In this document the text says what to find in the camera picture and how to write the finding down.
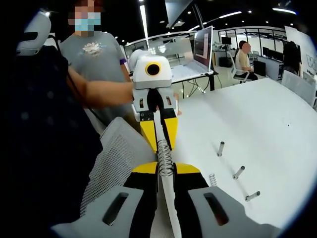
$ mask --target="desk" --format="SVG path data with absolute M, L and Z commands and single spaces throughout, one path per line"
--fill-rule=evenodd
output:
M 198 79 L 198 78 L 205 78 L 205 77 L 208 77 L 209 78 L 209 84 L 210 84 L 210 91 L 213 91 L 214 90 L 214 76 L 215 75 L 218 75 L 218 73 L 216 71 L 212 71 L 212 74 L 208 73 L 208 75 L 204 75 L 204 74 L 207 74 L 207 73 L 202 73 L 201 76 L 193 76 L 193 77 L 188 77 L 186 79 L 175 79 L 173 78 L 172 79 L 172 84 L 175 84 L 175 83 L 182 83 L 182 87 L 183 87 L 183 98 L 184 98 L 184 82 L 186 81 L 189 81 L 189 80 L 193 80 L 193 79 Z
M 174 162 L 192 164 L 244 205 L 257 223 L 283 228 L 306 202 L 317 177 L 317 113 L 271 79 L 179 102 Z M 225 142 L 222 157 L 216 155 Z M 244 165 L 238 180 L 232 175 Z M 250 202 L 244 198 L 260 191 Z
M 274 59 L 258 56 L 258 61 L 266 64 L 265 72 L 273 80 L 279 80 L 282 77 L 283 63 Z

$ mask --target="coiled spring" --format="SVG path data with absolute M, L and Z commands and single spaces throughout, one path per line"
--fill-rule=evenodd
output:
M 168 177 L 174 173 L 174 166 L 166 140 L 158 142 L 158 172 L 162 177 Z
M 211 187 L 216 187 L 217 186 L 217 179 L 214 174 L 209 175 L 209 180 L 211 183 Z

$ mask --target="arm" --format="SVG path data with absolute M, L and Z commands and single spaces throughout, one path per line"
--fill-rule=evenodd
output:
M 82 103 L 84 107 L 89 106 L 91 108 L 101 109 L 131 103 L 133 101 L 133 83 L 115 83 L 108 81 L 88 82 L 71 67 L 68 67 L 68 72 L 80 95 L 85 100 L 86 105 Z M 67 84 L 77 99 L 82 100 L 68 77 Z
M 299 71 L 298 71 L 298 75 L 301 76 L 302 75 L 302 64 L 299 63 Z
M 118 41 L 113 37 L 113 35 L 111 35 L 111 38 L 112 38 L 112 42 L 115 46 L 115 49 L 117 51 L 117 60 L 120 62 L 120 66 L 121 66 L 121 70 L 123 72 L 123 75 L 124 75 L 124 78 L 125 78 L 125 81 L 126 82 L 131 82 L 131 79 L 130 79 L 130 76 L 129 76 L 129 72 L 126 68 L 126 66 L 124 65 L 124 63 L 127 62 L 127 60 L 125 59 L 124 55 L 123 55 L 123 52 L 122 52 L 122 49 L 118 43 Z
M 127 70 L 127 67 L 124 64 L 121 65 L 121 70 L 122 70 L 122 72 L 124 74 L 125 81 L 131 82 L 129 72 Z

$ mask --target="metal pin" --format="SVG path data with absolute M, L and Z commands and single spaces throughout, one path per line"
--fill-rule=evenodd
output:
M 222 141 L 222 142 L 220 142 L 219 150 L 218 150 L 218 153 L 217 153 L 217 155 L 219 157 L 222 156 L 223 147 L 224 147 L 224 142 Z
M 232 178 L 233 178 L 233 179 L 238 179 L 238 178 L 239 178 L 239 175 L 244 171 L 245 168 L 246 168 L 246 167 L 241 166 L 241 168 L 238 170 L 238 172 L 236 172 L 236 173 L 232 176 Z
M 255 198 L 255 197 L 259 196 L 259 195 L 260 195 L 260 191 L 257 191 L 257 192 L 253 193 L 253 194 L 250 195 L 250 196 L 246 196 L 245 200 L 246 200 L 246 202 L 248 202 L 248 201 L 250 201 L 251 199 L 253 199 L 253 198 Z

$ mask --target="mesh chair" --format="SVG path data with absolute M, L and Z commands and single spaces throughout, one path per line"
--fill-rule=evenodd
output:
M 114 119 L 100 137 L 102 152 L 97 156 L 89 174 L 80 215 L 86 206 L 116 185 L 124 185 L 132 170 L 157 161 L 145 139 L 122 118 Z
M 283 72 L 282 85 L 304 99 L 311 107 L 316 99 L 316 82 L 308 82 L 301 77 L 289 72 Z
M 250 72 L 245 71 L 245 70 L 237 69 L 235 61 L 234 61 L 231 53 L 227 52 L 227 54 L 230 56 L 231 61 L 232 61 L 232 69 L 231 69 L 231 77 L 232 77 L 232 79 L 233 80 L 239 80 L 240 82 L 243 82 L 243 83 L 245 83 L 247 81 L 252 81 L 252 80 L 248 79 Z M 237 72 L 247 73 L 247 76 L 245 78 L 239 77 L 238 75 L 236 75 Z

